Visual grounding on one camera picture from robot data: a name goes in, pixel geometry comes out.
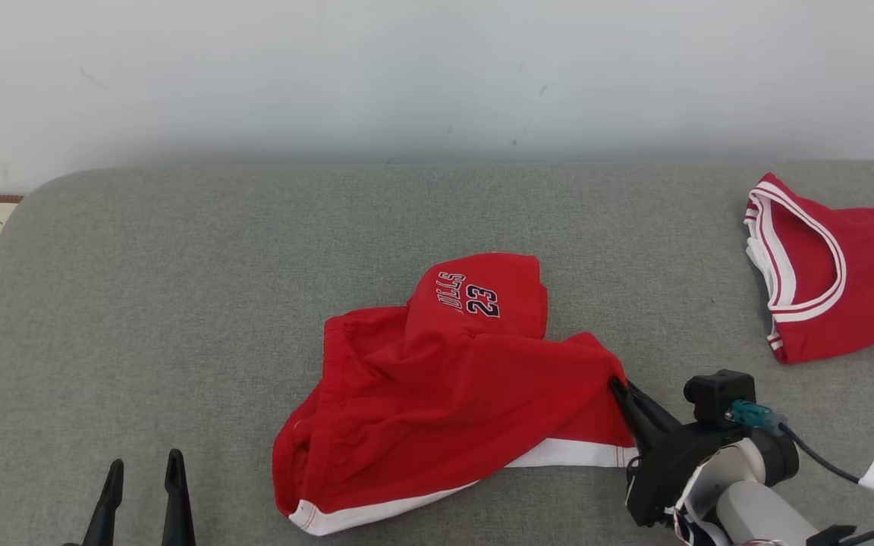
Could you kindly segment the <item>grey fabric sofa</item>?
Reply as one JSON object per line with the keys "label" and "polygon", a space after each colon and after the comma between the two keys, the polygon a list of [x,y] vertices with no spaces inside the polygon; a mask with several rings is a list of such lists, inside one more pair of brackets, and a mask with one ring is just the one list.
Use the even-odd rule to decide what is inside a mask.
{"label": "grey fabric sofa", "polygon": [[753,374],[826,459],[874,459],[874,347],[781,366],[745,248],[766,173],[874,206],[874,162],[118,168],[32,191],[0,236],[0,546],[83,538],[112,460],[117,546],[160,546],[170,449],[198,546],[677,546],[614,469],[506,469],[312,537],[276,509],[272,443],[316,386],[326,319],[400,305],[433,264],[530,253],[548,338],[590,331],[680,419],[691,376]]}

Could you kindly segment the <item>red basketball jersey white lining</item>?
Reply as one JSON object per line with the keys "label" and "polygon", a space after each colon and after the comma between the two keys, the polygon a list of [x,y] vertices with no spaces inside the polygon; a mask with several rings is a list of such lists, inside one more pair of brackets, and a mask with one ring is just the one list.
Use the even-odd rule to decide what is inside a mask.
{"label": "red basketball jersey white lining", "polygon": [[832,209],[767,173],[749,191],[744,224],[778,362],[874,346],[874,208]]}

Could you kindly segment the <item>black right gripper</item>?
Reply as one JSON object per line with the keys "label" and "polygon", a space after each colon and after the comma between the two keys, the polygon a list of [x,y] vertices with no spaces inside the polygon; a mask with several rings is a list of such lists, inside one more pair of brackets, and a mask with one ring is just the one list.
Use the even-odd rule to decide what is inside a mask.
{"label": "black right gripper", "polygon": [[632,381],[611,377],[609,387],[640,455],[627,496],[627,510],[639,526],[665,522],[665,509],[676,504],[693,471],[722,447],[748,435],[742,425],[682,425]]}

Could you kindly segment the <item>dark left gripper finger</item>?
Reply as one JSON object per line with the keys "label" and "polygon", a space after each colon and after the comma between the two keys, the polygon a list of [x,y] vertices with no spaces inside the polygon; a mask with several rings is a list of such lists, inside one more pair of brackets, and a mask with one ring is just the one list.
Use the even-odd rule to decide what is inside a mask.
{"label": "dark left gripper finger", "polygon": [[196,535],[190,504],[190,488],[183,453],[172,449],[168,453],[164,488],[168,495],[161,546],[196,546]]}
{"label": "dark left gripper finger", "polygon": [[111,463],[93,517],[83,537],[83,546],[112,546],[115,538],[115,519],[124,495],[124,462]]}

